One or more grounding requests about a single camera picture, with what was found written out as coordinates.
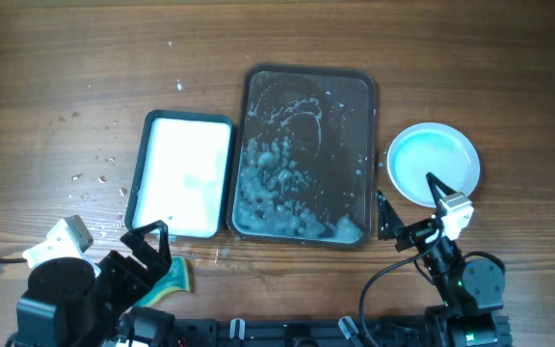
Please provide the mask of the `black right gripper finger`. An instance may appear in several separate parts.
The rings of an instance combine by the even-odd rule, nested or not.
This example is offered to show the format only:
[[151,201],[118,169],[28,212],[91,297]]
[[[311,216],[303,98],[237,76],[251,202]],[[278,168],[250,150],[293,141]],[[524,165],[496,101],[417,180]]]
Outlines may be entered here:
[[454,208],[452,199],[456,191],[443,183],[433,173],[427,173],[426,180],[436,205],[436,210],[444,212],[451,211]]
[[379,217],[378,239],[390,240],[399,238],[402,235],[402,228],[405,226],[404,223],[382,191],[378,190],[376,196]]

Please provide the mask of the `green yellow scrubbing sponge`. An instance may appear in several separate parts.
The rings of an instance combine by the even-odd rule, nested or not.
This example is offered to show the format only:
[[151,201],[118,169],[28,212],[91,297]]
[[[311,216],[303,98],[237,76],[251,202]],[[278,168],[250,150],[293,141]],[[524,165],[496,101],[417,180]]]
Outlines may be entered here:
[[167,274],[155,283],[153,288],[135,304],[135,307],[152,307],[173,292],[191,291],[188,261],[185,257],[177,256],[172,259]]

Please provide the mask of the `grey plate with blue stain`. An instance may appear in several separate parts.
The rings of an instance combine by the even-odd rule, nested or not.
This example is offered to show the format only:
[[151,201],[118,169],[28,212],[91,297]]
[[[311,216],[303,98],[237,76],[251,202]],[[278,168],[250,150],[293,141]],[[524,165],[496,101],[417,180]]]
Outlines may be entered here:
[[402,131],[386,154],[390,181],[406,199],[434,208],[426,174],[450,188],[471,195],[479,183],[481,164],[474,145],[457,129],[423,122]]

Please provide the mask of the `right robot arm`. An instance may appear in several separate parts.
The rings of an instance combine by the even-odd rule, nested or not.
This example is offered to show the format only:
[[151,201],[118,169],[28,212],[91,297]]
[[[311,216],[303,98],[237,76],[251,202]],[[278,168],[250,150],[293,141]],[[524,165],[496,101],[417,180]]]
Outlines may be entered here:
[[436,210],[408,226],[387,197],[377,193],[378,238],[394,240],[398,252],[416,250],[383,273],[412,264],[442,304],[421,316],[381,318],[367,336],[381,346],[510,346],[508,319],[495,314],[504,306],[505,264],[486,252],[462,253],[457,239],[474,214],[472,201],[432,173],[426,181]]

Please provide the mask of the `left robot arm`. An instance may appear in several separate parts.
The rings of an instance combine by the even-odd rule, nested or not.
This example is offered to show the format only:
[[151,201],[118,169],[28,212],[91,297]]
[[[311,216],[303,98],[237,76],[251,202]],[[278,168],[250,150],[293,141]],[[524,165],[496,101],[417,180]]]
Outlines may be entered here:
[[132,254],[111,251],[96,266],[63,257],[35,268],[16,307],[8,346],[172,346],[174,317],[135,308],[170,270],[168,226],[132,229],[120,241]]

